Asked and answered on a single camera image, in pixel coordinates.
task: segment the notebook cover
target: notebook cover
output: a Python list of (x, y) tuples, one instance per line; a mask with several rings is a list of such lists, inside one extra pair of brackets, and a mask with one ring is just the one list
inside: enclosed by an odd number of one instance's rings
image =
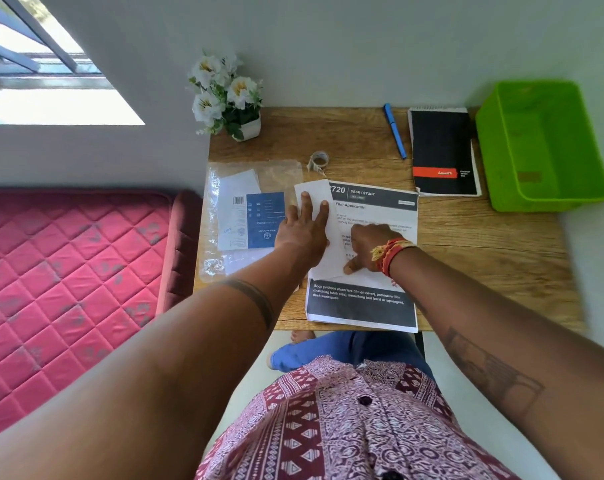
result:
[(423, 195), (479, 196), (466, 109), (409, 110), (413, 177)]

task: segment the white flower pot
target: white flower pot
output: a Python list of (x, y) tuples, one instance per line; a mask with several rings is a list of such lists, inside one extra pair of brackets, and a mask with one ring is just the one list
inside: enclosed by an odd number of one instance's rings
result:
[(244, 135), (244, 139), (237, 139), (235, 136), (233, 139), (235, 141), (246, 141), (251, 138), (255, 138), (260, 134), (260, 130), (262, 129), (262, 115), (256, 119), (255, 121), (251, 121), (250, 123), (246, 123), (245, 125), (240, 126), (242, 130), (242, 134)]

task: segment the hand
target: hand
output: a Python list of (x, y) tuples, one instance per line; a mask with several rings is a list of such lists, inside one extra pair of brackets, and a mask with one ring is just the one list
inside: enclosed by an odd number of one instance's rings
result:
[(329, 241), (326, 239), (326, 221), (329, 218), (329, 203), (322, 201), (320, 212), (313, 220), (313, 203), (308, 192), (302, 192), (302, 211), (298, 217), (298, 207), (289, 205), (287, 217), (280, 224), (275, 238), (275, 247), (289, 247), (302, 253), (309, 268), (317, 266), (324, 255)]
[(391, 230), (386, 224), (355, 224), (350, 229), (350, 245), (357, 255), (346, 263), (344, 274), (355, 273), (363, 267), (369, 271), (379, 271), (376, 262), (371, 261), (371, 251), (397, 237), (402, 237), (402, 234)]

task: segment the bare foot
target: bare foot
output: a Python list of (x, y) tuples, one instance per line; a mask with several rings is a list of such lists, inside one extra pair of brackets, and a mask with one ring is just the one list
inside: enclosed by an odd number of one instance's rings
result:
[(294, 344), (315, 338), (315, 332), (313, 330), (294, 330), (291, 332), (291, 342)]

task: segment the wooden table top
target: wooden table top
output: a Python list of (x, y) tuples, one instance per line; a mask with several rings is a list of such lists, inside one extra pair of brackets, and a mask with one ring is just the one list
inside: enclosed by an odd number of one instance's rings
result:
[[(409, 155), (405, 161), (381, 108), (275, 107), (262, 109), (262, 133), (255, 139), (236, 143), (226, 135), (212, 137), (209, 161), (298, 160), (304, 167), (304, 179), (316, 180), (322, 177), (305, 167), (313, 152), (324, 150), (330, 156), (325, 172), (331, 180), (415, 190), (406, 110), (396, 109), (394, 115)], [(418, 244), (493, 290), (571, 330), (585, 331), (558, 215), (495, 212), (488, 200), (476, 141), (474, 147), (483, 196), (420, 197)], [(199, 276), (209, 238), (205, 219), (202, 222), (194, 290), (208, 285)], [(306, 280), (287, 302), (276, 329), (353, 328), (306, 320), (305, 293)], [(420, 330), (432, 330), (419, 313), (418, 321)]]

